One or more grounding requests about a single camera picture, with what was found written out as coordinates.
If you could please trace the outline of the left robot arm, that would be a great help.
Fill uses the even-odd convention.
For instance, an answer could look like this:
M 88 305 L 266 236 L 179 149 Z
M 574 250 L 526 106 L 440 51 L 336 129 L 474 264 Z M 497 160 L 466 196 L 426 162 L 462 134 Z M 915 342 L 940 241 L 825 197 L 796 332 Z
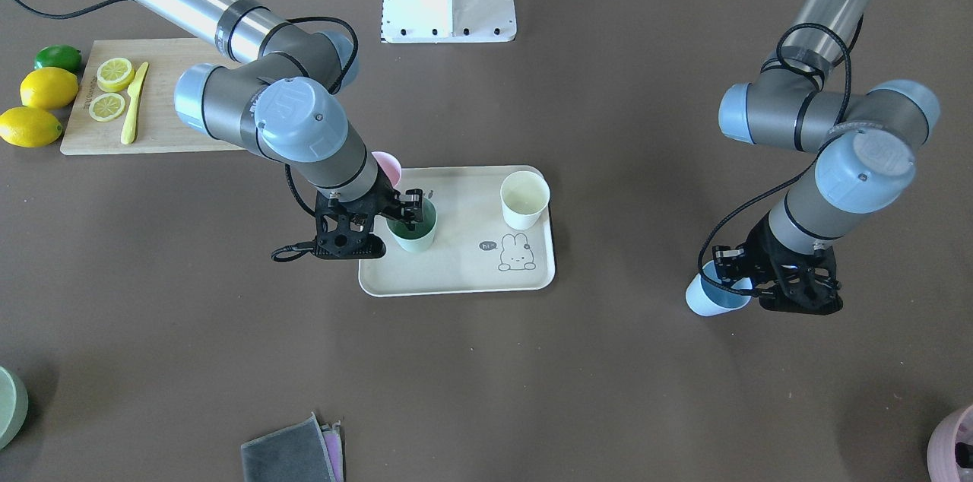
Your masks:
M 723 135 L 809 153 L 813 162 L 779 185 L 783 198 L 737 246 L 707 239 L 686 301 L 701 316 L 756 300 L 768 311 L 840 311 L 834 244 L 890 206 L 915 177 L 940 104 L 916 81 L 851 92 L 851 48 L 871 0 L 805 0 L 756 81 L 721 101 Z

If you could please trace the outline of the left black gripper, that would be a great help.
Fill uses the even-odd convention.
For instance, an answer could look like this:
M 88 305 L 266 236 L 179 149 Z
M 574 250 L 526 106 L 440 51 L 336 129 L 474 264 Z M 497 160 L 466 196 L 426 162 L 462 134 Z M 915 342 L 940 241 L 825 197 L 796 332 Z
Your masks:
M 841 282 L 833 249 L 812 254 L 790 250 L 772 233 L 769 216 L 762 218 L 743 246 L 713 246 L 712 283 L 728 293 L 751 293 L 768 311 L 827 316 L 841 311 Z

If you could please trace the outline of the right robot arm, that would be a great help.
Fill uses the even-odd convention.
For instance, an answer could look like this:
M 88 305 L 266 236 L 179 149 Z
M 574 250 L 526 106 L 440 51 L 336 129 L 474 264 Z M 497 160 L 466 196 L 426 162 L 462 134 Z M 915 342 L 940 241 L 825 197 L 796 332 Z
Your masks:
M 307 33 L 254 0 L 126 1 L 236 63 L 182 74 L 173 102 L 185 125 L 282 163 L 316 188 L 313 239 L 275 250 L 273 260 L 379 259 L 386 248 L 374 234 L 377 217 L 407 230 L 423 222 L 423 192 L 396 190 L 337 101 L 356 65 L 353 33 Z

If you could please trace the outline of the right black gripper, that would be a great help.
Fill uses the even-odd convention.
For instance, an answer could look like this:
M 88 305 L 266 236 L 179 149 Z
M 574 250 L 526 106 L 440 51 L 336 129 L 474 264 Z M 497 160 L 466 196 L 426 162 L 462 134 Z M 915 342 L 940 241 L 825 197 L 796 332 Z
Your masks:
M 374 233 L 375 219 L 392 219 L 392 230 L 423 229 L 424 194 L 421 189 L 399 191 L 378 188 L 354 201 L 317 193 L 314 205 L 313 256 L 319 259 L 379 259 L 386 244 Z

